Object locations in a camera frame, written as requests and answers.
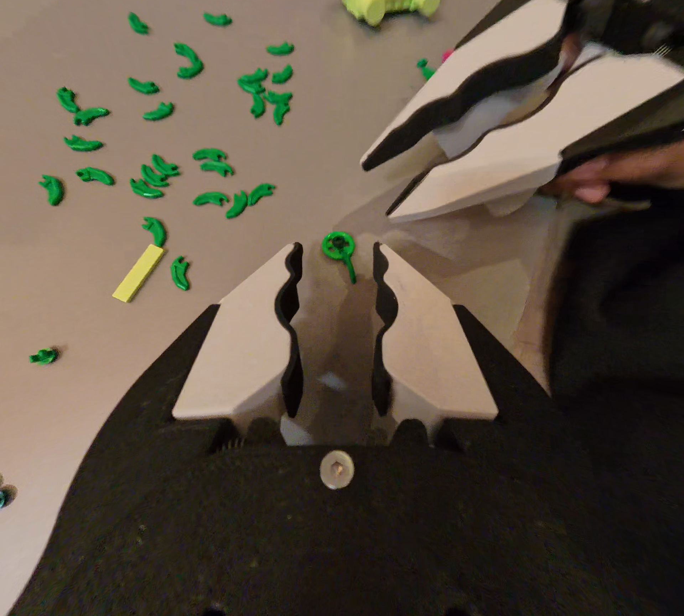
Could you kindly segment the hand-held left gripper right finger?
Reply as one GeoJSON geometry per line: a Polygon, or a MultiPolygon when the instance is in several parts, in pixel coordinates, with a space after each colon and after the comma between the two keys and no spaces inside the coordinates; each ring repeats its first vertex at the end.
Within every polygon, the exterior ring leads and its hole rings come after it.
{"type": "Polygon", "coordinates": [[[451,300],[387,244],[373,245],[375,339],[372,400],[392,433],[418,420],[435,438],[445,420],[499,414],[451,300]]]}

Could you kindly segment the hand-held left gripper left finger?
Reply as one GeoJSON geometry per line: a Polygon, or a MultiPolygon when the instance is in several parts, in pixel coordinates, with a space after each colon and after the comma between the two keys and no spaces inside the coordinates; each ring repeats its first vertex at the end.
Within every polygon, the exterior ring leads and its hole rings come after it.
{"type": "Polygon", "coordinates": [[[292,243],[228,293],[184,382],[177,420],[296,416],[303,369],[291,321],[299,309],[303,246],[292,243]]]}

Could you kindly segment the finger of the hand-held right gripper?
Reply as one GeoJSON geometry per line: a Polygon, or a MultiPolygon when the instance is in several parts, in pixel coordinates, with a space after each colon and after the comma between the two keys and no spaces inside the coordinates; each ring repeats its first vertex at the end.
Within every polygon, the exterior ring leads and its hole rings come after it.
{"type": "Polygon", "coordinates": [[[682,137],[681,67],[653,55],[595,57],[534,114],[489,131],[467,153],[415,177],[387,217],[433,218],[535,192],[595,156],[682,137]]]}
{"type": "Polygon", "coordinates": [[[370,171],[435,133],[449,159],[551,84],[563,65],[568,0],[530,0],[458,47],[361,159],[370,171]]]}

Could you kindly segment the green wheel stem piece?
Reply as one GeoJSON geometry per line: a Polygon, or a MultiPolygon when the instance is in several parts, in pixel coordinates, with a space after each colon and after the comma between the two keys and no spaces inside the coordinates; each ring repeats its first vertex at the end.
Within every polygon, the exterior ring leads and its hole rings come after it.
{"type": "Polygon", "coordinates": [[[355,284],[357,281],[355,268],[352,263],[355,248],[354,238],[344,231],[330,232],[321,242],[322,253],[329,257],[329,259],[342,262],[345,265],[352,284],[355,284]]]}

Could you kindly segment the person's right hand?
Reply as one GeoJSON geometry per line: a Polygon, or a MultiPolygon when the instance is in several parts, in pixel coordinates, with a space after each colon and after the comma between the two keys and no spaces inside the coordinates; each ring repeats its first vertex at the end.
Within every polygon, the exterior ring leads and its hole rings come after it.
{"type": "Polygon", "coordinates": [[[602,155],[556,176],[539,192],[592,205],[603,202],[614,184],[682,190],[683,141],[602,155]]]}

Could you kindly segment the small brick flower plant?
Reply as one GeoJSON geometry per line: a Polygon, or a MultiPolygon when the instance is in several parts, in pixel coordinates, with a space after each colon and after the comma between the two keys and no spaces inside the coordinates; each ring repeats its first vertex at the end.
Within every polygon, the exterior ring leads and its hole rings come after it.
{"type": "Polygon", "coordinates": [[[453,49],[453,48],[451,48],[451,49],[445,51],[445,52],[442,54],[442,56],[441,56],[440,65],[437,66],[437,67],[432,67],[432,66],[430,65],[430,63],[429,63],[429,61],[428,61],[427,58],[424,58],[424,57],[421,58],[421,59],[416,63],[416,67],[417,67],[417,68],[419,69],[419,71],[421,72],[421,75],[423,76],[423,79],[424,79],[425,81],[428,81],[428,80],[435,74],[436,70],[437,70],[442,64],[446,63],[446,61],[449,59],[449,57],[451,56],[451,54],[452,54],[453,52],[454,52],[454,49],[453,49]]]}

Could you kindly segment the yellow flat brick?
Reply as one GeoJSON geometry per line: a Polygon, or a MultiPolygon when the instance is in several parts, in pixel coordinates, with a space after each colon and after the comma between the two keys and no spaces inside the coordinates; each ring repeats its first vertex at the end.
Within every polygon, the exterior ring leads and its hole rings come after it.
{"type": "Polygon", "coordinates": [[[165,253],[164,247],[150,244],[116,287],[112,297],[123,303],[132,302],[165,253]]]}

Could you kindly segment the person's black jacket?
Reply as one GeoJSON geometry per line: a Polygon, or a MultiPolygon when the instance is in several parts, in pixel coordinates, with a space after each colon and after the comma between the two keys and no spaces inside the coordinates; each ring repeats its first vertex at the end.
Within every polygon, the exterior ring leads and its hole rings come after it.
{"type": "Polygon", "coordinates": [[[596,466],[683,465],[683,191],[581,222],[556,284],[553,397],[596,466]]]}

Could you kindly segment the scattered green leaf pieces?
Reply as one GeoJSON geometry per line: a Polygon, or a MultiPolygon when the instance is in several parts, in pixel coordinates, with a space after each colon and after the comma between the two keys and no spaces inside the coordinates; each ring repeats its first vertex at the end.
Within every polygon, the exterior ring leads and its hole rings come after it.
{"type": "MultiPolygon", "coordinates": [[[[193,79],[204,70],[201,58],[192,47],[183,43],[175,43],[175,53],[187,59],[188,65],[180,66],[177,77],[180,79],[193,79]]],[[[274,105],[274,122],[277,125],[283,123],[283,118],[289,112],[289,101],[292,98],[290,92],[276,92],[267,90],[263,82],[268,78],[269,72],[265,68],[258,68],[251,74],[244,74],[238,78],[239,87],[252,96],[252,106],[250,114],[254,118],[262,116],[265,112],[265,103],[274,105]]],[[[56,92],[60,105],[73,115],[73,123],[76,126],[89,126],[95,120],[108,116],[110,110],[102,107],[81,108],[76,99],[76,93],[67,88],[61,87],[56,92]]],[[[87,140],[79,135],[65,137],[64,142],[70,149],[76,152],[93,152],[104,146],[99,140],[87,140]]],[[[192,158],[201,161],[201,170],[205,172],[217,172],[220,176],[232,176],[233,168],[227,164],[227,154],[219,148],[201,148],[195,151],[192,158]]],[[[107,186],[115,184],[114,177],[103,169],[96,167],[82,167],[75,172],[76,176],[85,183],[98,182],[107,186]]],[[[132,192],[142,198],[157,200],[164,197],[163,189],[169,186],[168,180],[171,177],[179,176],[179,169],[176,164],[167,163],[158,154],[153,154],[150,163],[142,164],[140,177],[131,178],[129,181],[132,192]]],[[[48,204],[57,207],[64,200],[64,183],[56,176],[44,174],[39,185],[47,193],[48,204]]],[[[261,199],[271,196],[276,187],[270,183],[261,183],[250,192],[240,191],[235,193],[233,198],[222,192],[204,192],[193,199],[193,205],[201,207],[208,204],[223,207],[229,204],[226,211],[226,218],[233,219],[240,216],[248,207],[257,204],[261,199]]],[[[153,217],[145,217],[142,228],[147,230],[154,245],[164,247],[167,241],[167,232],[164,224],[153,217]]],[[[172,281],[178,289],[187,291],[190,288],[190,281],[187,278],[187,269],[190,266],[184,256],[178,256],[170,265],[170,275],[172,281]]]]}

